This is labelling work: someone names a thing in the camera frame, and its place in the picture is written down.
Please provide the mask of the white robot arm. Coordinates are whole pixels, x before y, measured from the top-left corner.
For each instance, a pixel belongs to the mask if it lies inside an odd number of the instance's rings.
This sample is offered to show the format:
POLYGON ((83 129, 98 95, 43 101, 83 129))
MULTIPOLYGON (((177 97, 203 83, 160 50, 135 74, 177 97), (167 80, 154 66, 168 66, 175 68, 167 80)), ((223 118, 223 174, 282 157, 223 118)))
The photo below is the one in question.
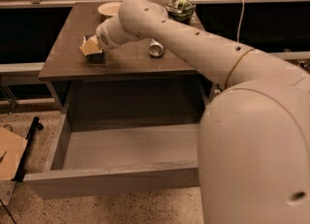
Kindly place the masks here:
POLYGON ((201 118, 205 224, 310 224, 310 76, 269 53, 123 0, 81 46, 84 54, 152 38, 222 93, 201 118))

